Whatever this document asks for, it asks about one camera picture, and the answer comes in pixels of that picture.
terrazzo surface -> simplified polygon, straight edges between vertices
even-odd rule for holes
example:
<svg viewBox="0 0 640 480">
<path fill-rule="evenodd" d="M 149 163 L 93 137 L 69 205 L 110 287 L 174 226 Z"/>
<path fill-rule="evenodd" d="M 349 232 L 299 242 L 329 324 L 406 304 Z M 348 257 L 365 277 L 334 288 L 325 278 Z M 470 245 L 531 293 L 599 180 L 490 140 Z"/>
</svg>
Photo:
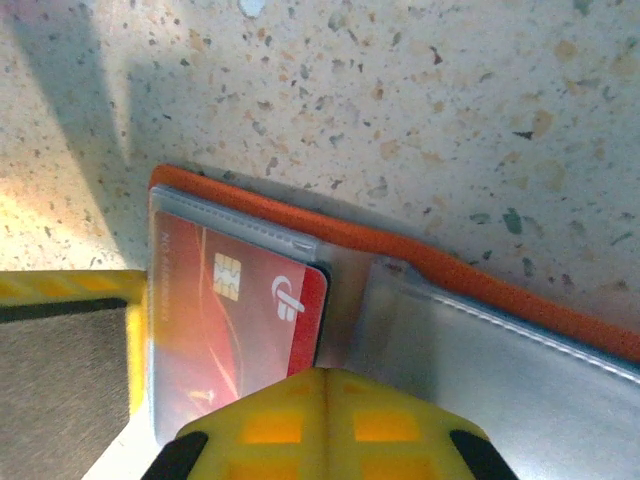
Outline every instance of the terrazzo surface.
<svg viewBox="0 0 640 480">
<path fill-rule="evenodd" d="M 173 163 L 640 330 L 640 3 L 9 0 L 0 267 L 144 268 Z"/>
</svg>

